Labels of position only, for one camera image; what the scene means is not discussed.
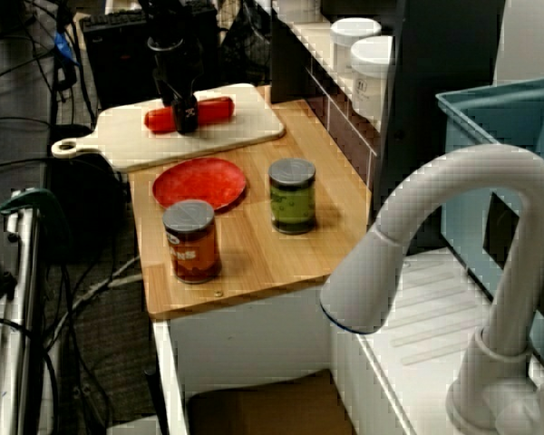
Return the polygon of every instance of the white sink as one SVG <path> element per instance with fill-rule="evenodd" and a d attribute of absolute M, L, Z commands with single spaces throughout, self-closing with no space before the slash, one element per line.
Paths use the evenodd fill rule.
<path fill-rule="evenodd" d="M 171 435 L 194 395 L 330 369 L 358 435 L 455 435 L 445 396 L 489 309 L 449 250 L 408 257 L 384 328 L 330 324 L 320 286 L 154 324 Z M 544 382 L 536 360 L 532 380 Z"/>

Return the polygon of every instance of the jar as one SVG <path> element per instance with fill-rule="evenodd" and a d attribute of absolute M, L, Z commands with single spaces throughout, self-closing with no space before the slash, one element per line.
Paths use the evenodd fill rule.
<path fill-rule="evenodd" d="M 188 199 L 163 213 L 171 263 L 184 283 L 205 283 L 221 271 L 214 209 L 205 201 Z"/>
<path fill-rule="evenodd" d="M 353 110 L 369 121 L 380 121 L 383 116 L 392 46 L 392 36 L 376 36 L 351 48 Z"/>
<path fill-rule="evenodd" d="M 352 73 L 351 47 L 357 41 L 381 34 L 381 25 L 369 18 L 344 18 L 330 26 L 330 58 L 337 74 Z"/>
<path fill-rule="evenodd" d="M 279 232 L 301 234 L 315 227 L 315 174 L 315 165 L 304 159 L 270 165 L 272 226 Z"/>

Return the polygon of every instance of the white faucet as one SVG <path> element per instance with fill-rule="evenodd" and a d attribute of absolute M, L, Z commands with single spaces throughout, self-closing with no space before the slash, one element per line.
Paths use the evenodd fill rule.
<path fill-rule="evenodd" d="M 360 334 L 378 331 L 422 222 L 453 196 L 488 187 L 517 191 L 523 210 L 488 321 L 471 339 L 447 411 L 467 435 L 544 435 L 544 385 L 537 389 L 528 375 L 529 330 L 544 282 L 544 160 L 536 154 L 480 145 L 416 170 L 328 278 L 320 302 L 335 324 Z"/>

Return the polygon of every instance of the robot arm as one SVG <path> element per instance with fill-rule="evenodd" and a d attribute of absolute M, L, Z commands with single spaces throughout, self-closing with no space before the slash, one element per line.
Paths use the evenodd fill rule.
<path fill-rule="evenodd" d="M 157 68 L 153 78 L 163 104 L 171 106 L 177 131 L 198 127 L 193 83 L 203 74 L 202 48 L 193 30 L 191 8 L 180 0 L 139 0 L 150 30 L 149 48 Z"/>

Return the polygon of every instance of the blue container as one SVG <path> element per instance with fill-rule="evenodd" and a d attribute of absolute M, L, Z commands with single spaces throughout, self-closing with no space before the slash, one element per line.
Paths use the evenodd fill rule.
<path fill-rule="evenodd" d="M 535 152 L 544 159 L 544 79 L 445 92 L 437 99 L 448 118 L 447 152 L 472 145 L 505 143 Z M 521 202 L 516 193 L 504 188 L 478 189 L 443 205 L 442 233 L 494 295 L 501 269 L 483 249 L 492 193 L 520 215 Z M 544 358 L 544 318 L 539 313 L 530 337 Z"/>

